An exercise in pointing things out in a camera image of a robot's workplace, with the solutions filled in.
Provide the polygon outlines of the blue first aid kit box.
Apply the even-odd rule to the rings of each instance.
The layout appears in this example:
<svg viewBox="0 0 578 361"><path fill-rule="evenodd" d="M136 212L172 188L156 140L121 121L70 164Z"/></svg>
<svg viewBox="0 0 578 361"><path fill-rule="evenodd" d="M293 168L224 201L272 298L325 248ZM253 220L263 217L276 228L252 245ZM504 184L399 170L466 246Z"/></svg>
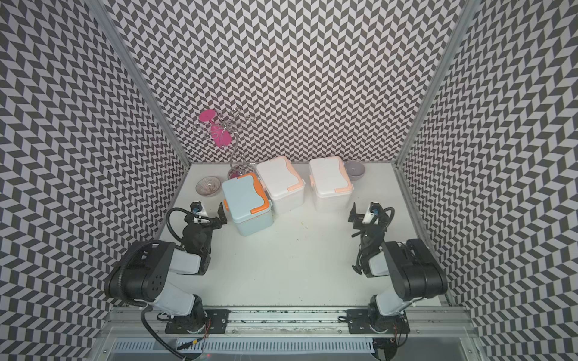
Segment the blue first aid kit box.
<svg viewBox="0 0 578 361"><path fill-rule="evenodd" d="M222 184L225 208L241 236L250 236L273 225L272 203L255 173Z"/></svg>

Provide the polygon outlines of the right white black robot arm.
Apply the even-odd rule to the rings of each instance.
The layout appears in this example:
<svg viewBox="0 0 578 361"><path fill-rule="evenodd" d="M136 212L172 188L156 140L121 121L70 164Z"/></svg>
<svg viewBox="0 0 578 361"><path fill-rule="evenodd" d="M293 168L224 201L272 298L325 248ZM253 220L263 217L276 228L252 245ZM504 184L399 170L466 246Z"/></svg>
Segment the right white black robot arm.
<svg viewBox="0 0 578 361"><path fill-rule="evenodd" d="M394 219L393 207L370 203L363 214L352 206L348 221L360 243L352 270L366 278L388 278L391 287L371 297L365 309L346 311L351 334L409 334L406 310L416 302L433 299L448 290L446 274L421 239L386 241Z"/></svg>

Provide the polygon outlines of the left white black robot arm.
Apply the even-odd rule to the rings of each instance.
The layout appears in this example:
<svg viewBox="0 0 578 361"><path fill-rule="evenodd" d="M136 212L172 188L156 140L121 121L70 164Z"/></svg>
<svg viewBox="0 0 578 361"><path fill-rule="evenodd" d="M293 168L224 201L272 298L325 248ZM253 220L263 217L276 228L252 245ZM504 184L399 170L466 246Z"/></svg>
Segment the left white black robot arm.
<svg viewBox="0 0 578 361"><path fill-rule="evenodd" d="M105 295L143 311L159 312L168 334L223 333L229 311L207 311L200 296L172 284L169 276L206 274L213 232L226 224L223 204L219 204L213 218L201 202L191 203L189 209L170 209L166 228L175 241L153 240L129 246L105 279Z"/></svg>

